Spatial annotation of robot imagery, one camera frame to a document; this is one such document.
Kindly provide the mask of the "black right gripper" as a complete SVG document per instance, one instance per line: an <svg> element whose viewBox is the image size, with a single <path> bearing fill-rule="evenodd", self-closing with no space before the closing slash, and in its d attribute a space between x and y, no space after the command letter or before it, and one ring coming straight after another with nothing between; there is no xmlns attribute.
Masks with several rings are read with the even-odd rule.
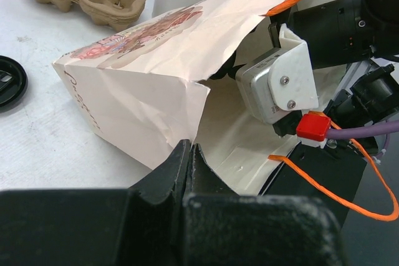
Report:
<svg viewBox="0 0 399 266"><path fill-rule="evenodd" d="M252 62L235 66L236 53L213 74L211 80L228 76L235 80L248 112L257 120L272 125L274 132L284 137L294 135L302 117L302 100L290 94L301 75L277 74L277 68L284 70L293 65L290 57L298 46L282 47L281 23L272 22L268 27L273 48Z"/></svg>

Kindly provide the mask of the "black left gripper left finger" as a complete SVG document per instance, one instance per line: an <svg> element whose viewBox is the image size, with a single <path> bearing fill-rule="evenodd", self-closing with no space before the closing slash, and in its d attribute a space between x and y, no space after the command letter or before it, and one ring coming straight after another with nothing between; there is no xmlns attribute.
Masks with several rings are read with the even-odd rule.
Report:
<svg viewBox="0 0 399 266"><path fill-rule="evenodd" d="M181 202L183 197L191 141L181 140L167 159L139 182L129 187L129 191L151 205L160 205L172 198Z"/></svg>

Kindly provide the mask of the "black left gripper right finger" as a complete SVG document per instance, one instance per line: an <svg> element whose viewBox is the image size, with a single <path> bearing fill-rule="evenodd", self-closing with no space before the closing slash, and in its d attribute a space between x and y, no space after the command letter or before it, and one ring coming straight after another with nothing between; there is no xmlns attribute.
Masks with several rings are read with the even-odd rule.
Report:
<svg viewBox="0 0 399 266"><path fill-rule="evenodd" d="M191 149L190 193L238 196L208 165L201 145L198 143Z"/></svg>

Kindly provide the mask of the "beige paper takeout bag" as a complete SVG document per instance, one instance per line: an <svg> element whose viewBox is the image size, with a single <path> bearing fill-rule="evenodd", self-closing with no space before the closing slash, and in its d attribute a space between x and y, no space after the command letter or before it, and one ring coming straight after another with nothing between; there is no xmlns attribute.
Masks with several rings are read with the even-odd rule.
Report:
<svg viewBox="0 0 399 266"><path fill-rule="evenodd" d="M201 0L63 55L53 66L94 133L155 169L181 140L199 143L236 193L255 195L286 162L339 204L380 221L318 183L288 158L295 137L280 138L244 108L239 90L210 78L277 4L297 0Z"/></svg>

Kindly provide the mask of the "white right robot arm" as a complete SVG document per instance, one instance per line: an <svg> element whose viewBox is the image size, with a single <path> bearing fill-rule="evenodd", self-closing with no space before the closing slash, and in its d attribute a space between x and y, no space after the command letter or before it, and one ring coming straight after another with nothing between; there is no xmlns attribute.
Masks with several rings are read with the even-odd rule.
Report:
<svg viewBox="0 0 399 266"><path fill-rule="evenodd" d="M398 0L334 0L302 11L287 9L271 17L269 33L277 45L282 24L307 42L312 68L324 69L381 58L398 62ZM339 92L327 114L344 129L377 123L398 112L393 67L361 76L351 94Z"/></svg>

